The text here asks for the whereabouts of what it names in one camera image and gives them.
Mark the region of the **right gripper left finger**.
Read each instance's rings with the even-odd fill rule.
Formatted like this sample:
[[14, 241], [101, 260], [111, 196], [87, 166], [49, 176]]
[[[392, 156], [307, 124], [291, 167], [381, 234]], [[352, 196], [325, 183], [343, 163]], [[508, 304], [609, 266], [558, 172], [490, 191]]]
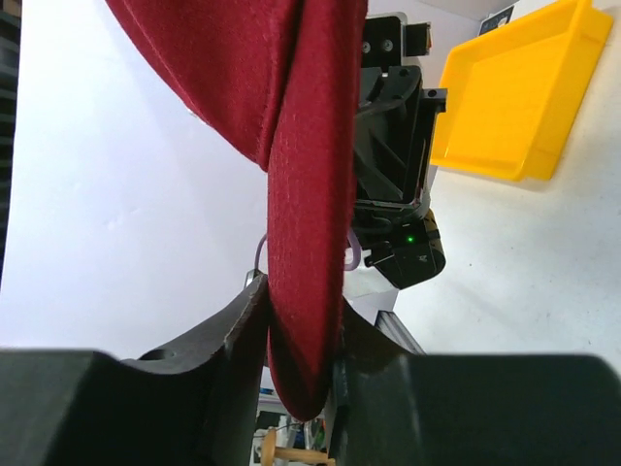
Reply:
[[246, 465], [270, 313], [257, 277], [229, 305], [138, 359], [1, 354], [5, 465]]

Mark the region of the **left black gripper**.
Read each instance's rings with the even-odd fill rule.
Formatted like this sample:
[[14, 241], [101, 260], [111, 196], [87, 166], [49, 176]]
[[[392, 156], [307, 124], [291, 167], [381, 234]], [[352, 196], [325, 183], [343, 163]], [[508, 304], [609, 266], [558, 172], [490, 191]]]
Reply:
[[431, 24], [404, 14], [365, 20], [356, 112], [354, 170], [359, 206], [427, 212], [435, 124], [446, 90], [427, 88], [419, 62], [431, 49]]

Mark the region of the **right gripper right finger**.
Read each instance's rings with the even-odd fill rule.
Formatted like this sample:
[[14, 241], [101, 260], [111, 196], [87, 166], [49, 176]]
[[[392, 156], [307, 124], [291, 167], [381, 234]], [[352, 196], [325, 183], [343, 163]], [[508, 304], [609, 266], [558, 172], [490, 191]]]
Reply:
[[325, 409], [340, 465], [616, 465], [620, 380], [585, 354], [417, 355], [352, 308]]

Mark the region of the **red baseball cap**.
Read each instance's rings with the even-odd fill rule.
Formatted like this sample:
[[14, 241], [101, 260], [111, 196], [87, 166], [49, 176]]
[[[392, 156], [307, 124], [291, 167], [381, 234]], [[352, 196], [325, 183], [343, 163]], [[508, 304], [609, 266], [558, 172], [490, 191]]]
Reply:
[[269, 358], [287, 410], [329, 390], [355, 199], [363, 1], [113, 1], [183, 103], [268, 175]]

